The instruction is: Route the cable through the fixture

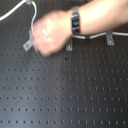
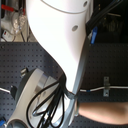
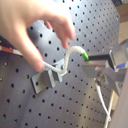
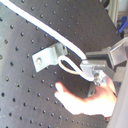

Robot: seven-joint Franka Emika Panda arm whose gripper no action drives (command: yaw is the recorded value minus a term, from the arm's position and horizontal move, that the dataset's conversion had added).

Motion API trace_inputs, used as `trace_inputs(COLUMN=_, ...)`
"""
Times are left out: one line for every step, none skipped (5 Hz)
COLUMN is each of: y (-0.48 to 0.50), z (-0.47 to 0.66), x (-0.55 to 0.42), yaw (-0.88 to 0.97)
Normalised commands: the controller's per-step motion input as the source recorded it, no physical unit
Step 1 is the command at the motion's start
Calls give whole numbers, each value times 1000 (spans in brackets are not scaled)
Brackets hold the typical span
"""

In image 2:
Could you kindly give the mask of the person's bare forearm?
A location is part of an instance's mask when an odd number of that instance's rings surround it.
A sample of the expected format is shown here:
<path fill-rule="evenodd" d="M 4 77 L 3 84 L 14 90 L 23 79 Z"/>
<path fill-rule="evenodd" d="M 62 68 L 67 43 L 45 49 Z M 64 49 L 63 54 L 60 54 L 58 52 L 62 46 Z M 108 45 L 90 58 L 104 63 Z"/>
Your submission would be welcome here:
<path fill-rule="evenodd" d="M 126 125 L 128 124 L 128 102 L 80 103 L 78 114 L 100 123 Z"/>

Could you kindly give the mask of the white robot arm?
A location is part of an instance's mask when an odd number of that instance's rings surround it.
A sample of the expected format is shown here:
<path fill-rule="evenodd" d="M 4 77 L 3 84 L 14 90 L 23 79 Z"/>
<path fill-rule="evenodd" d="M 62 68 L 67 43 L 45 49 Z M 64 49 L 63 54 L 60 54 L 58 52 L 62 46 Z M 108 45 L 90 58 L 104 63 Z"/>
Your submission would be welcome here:
<path fill-rule="evenodd" d="M 89 40 L 85 24 L 93 0 L 26 0 L 27 18 L 39 44 L 62 70 L 55 79 L 40 69 L 22 78 L 6 128 L 66 128 L 74 118 Z"/>

